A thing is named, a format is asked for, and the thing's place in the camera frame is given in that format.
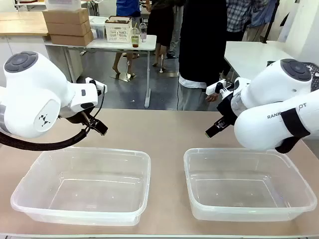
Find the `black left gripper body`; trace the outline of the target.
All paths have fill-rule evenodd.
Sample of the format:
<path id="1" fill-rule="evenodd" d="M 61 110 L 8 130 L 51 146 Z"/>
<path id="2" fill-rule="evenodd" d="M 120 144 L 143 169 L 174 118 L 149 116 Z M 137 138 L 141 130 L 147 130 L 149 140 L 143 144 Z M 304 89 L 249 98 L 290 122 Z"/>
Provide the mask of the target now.
<path id="1" fill-rule="evenodd" d="M 82 124 L 86 127 L 89 126 L 89 123 L 91 123 L 91 126 L 93 128 L 99 128 L 100 121 L 97 119 L 93 119 L 93 116 L 90 115 L 94 108 L 88 108 L 83 110 L 82 112 L 76 113 L 74 116 L 66 118 L 69 122 L 73 124 Z"/>

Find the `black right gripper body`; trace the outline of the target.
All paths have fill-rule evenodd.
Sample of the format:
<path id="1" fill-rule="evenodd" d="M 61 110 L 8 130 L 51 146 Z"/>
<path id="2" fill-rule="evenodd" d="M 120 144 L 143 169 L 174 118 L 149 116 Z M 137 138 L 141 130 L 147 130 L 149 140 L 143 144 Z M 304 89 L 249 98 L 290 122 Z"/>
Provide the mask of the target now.
<path id="1" fill-rule="evenodd" d="M 222 115 L 222 118 L 220 120 L 224 125 L 234 125 L 237 120 L 237 116 L 231 108 L 232 98 L 233 94 L 229 94 L 217 106 L 218 111 Z"/>

